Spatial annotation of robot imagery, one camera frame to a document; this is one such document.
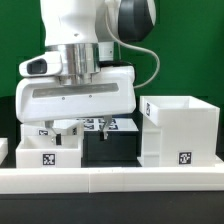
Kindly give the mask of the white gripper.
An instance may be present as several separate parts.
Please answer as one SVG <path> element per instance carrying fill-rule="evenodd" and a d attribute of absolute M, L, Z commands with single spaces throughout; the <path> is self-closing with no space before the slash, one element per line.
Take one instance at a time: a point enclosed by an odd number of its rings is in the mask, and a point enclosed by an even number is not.
<path fill-rule="evenodd" d="M 54 120 L 103 117 L 100 139 L 108 138 L 111 115 L 127 114 L 136 107 L 131 66 L 103 67 L 84 85 L 64 86 L 59 81 L 62 59 L 58 53 L 45 53 L 19 65 L 23 79 L 16 88 L 16 116 L 22 123 L 45 121 L 51 141 L 62 144 Z"/>

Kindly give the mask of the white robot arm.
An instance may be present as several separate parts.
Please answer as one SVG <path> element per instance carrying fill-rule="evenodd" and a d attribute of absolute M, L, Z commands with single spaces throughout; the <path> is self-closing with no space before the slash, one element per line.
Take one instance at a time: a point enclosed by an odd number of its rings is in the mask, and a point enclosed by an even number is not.
<path fill-rule="evenodd" d="M 113 59 L 113 44 L 131 48 L 156 21 L 154 0 L 40 0 L 45 53 L 19 65 L 16 116 L 41 121 L 60 145 L 56 120 L 103 117 L 105 139 L 112 117 L 136 107 L 135 71 Z"/>

